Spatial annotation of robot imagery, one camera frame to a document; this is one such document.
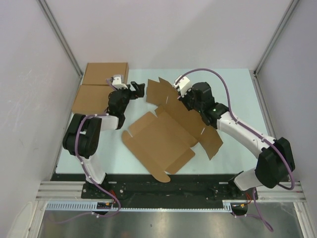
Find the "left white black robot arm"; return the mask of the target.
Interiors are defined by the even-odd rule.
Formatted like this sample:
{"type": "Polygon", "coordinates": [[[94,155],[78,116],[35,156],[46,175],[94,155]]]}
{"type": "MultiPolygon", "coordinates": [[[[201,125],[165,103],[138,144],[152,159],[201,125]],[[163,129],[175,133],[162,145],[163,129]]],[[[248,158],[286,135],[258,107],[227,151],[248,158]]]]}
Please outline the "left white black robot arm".
{"type": "Polygon", "coordinates": [[[101,114],[74,114],[62,141],[63,148],[80,161],[86,181],[94,183],[92,192],[98,198],[109,194],[109,185],[104,183],[106,172],[96,155],[100,132],[121,129],[129,102],[145,95],[144,83],[125,84],[119,74],[106,81],[114,90],[108,96],[106,109],[101,114]]]}

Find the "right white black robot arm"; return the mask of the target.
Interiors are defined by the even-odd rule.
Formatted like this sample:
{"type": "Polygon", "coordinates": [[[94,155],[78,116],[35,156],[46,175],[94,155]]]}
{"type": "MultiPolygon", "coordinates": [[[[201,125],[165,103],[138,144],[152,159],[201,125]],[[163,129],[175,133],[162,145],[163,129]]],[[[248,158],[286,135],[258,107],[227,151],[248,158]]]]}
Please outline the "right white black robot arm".
{"type": "Polygon", "coordinates": [[[174,87],[179,93],[178,100],[188,110],[197,111],[207,126],[227,133],[257,158],[255,168],[240,172],[232,178],[232,184],[228,187],[232,198],[240,199],[248,189],[261,185],[274,188],[294,171],[295,163],[289,141],[284,137],[275,139],[244,124],[226,105],[214,100],[208,83],[191,84],[184,77],[174,87]]]}

